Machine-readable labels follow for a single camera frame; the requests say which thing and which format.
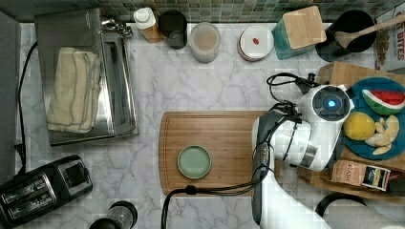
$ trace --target folded towel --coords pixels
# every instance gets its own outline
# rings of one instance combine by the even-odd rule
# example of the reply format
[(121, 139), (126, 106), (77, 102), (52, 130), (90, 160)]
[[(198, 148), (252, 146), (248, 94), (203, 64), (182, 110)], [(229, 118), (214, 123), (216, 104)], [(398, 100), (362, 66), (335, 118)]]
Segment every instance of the folded towel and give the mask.
[(49, 130), (87, 133), (95, 126), (99, 75), (98, 55), (60, 49), (47, 114)]

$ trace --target white jar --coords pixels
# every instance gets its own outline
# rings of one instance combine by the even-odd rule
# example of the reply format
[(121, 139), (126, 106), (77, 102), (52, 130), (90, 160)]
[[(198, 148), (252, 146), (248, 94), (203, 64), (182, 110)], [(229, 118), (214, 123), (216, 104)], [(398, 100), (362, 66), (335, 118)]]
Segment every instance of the white jar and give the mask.
[(220, 31), (211, 23), (201, 22), (191, 30), (191, 51), (197, 61), (207, 64), (215, 60), (219, 53)]

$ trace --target toaster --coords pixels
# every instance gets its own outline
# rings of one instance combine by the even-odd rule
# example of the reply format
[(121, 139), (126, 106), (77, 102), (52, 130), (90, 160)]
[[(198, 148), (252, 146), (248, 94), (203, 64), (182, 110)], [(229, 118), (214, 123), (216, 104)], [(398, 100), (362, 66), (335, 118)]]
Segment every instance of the toaster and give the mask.
[(67, 156), (0, 186), (0, 229), (14, 228), (93, 190), (79, 156)]

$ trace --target carton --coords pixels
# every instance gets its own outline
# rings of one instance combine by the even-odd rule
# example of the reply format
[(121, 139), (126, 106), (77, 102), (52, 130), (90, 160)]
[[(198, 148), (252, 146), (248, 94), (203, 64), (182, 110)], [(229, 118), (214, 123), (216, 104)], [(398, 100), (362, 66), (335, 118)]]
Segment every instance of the carton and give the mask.
[(331, 172), (331, 181), (386, 191), (390, 170), (348, 160), (338, 160)]
[[(376, 18), (376, 23), (405, 13), (405, 3)], [(377, 32), (375, 68), (380, 71), (405, 74), (405, 22)]]

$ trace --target wooden board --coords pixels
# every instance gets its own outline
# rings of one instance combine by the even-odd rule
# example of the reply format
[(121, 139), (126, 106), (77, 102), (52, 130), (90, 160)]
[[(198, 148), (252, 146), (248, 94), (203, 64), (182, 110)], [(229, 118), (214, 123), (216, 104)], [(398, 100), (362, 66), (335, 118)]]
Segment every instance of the wooden board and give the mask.
[[(251, 129), (265, 112), (169, 112), (160, 126), (160, 183), (165, 195), (188, 184), (225, 187), (251, 181)], [(180, 151), (200, 145), (212, 157), (212, 167), (201, 179), (190, 179), (177, 166)]]
[(321, 13), (315, 6), (283, 15), (289, 45), (297, 50), (326, 41)]
[[(321, 84), (331, 84), (331, 85), (344, 84), (346, 88), (349, 88), (359, 80), (373, 76), (387, 76), (399, 82), (400, 84), (405, 85), (405, 75), (384, 73), (374, 69), (368, 69), (342, 62), (330, 63), (329, 65), (321, 68), (319, 70), (317, 82)], [(368, 160), (366, 158), (356, 155), (347, 146), (345, 146), (340, 159), (346, 159), (363, 164), (388, 168), (390, 170), (405, 172), (405, 154), (401, 154), (399, 156), (387, 160)], [(375, 198), (395, 203), (405, 203), (404, 198), (389, 196), (388, 194), (382, 191), (331, 182), (328, 172), (320, 173), (310, 171), (304, 168), (299, 168), (298, 176), (308, 184), (318, 188), (360, 196), (362, 198)]]

